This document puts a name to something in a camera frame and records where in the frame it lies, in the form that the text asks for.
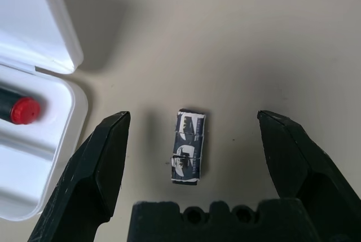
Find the red cap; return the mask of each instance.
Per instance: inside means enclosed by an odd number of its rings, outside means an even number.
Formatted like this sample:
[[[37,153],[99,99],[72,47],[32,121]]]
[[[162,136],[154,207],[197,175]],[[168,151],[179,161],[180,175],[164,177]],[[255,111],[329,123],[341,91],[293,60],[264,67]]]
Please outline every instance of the red cap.
[[[20,98],[11,109],[11,121],[17,125],[28,125],[37,119],[40,104],[31,97]]]

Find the white plastic case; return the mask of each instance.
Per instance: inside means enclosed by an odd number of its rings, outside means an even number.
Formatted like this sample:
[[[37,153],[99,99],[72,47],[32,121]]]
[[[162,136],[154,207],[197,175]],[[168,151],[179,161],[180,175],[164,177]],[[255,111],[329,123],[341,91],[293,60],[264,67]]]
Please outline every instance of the white plastic case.
[[[37,99],[30,125],[0,120],[0,217],[40,213],[73,155],[87,113],[75,84],[36,72],[70,74],[83,53],[63,0],[0,0],[0,86]]]

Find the marker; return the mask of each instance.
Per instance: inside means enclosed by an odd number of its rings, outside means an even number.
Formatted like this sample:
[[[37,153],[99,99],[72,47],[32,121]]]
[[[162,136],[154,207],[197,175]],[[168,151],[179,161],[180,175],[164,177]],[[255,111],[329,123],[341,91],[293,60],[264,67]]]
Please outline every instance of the marker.
[[[0,119],[16,125],[28,125],[40,114],[40,104],[30,96],[0,87]]]

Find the plastic case lid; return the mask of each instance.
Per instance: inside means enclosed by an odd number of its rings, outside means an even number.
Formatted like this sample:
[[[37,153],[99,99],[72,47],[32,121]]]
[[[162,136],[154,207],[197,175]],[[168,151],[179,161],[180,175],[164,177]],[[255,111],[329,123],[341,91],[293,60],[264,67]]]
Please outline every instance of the plastic case lid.
[[[0,120],[0,218],[22,221],[42,211],[87,112],[77,85],[35,67],[70,74],[82,61],[63,0],[0,0],[0,86],[42,105],[30,125]]]
[[[83,53],[63,0],[0,0],[0,56],[70,74]]]

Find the table surface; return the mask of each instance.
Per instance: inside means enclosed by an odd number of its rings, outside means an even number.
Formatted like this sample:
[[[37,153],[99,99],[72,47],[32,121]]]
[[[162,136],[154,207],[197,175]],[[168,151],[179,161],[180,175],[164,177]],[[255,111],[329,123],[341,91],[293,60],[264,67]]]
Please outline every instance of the table surface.
[[[81,140],[130,111],[122,190],[95,241],[126,241],[136,201],[207,210],[275,198],[256,118],[304,126],[361,195],[359,0],[65,0],[84,63],[65,79],[87,94]],[[210,112],[196,187],[170,182],[177,110]],[[1,240],[27,241],[37,218],[0,221]]]

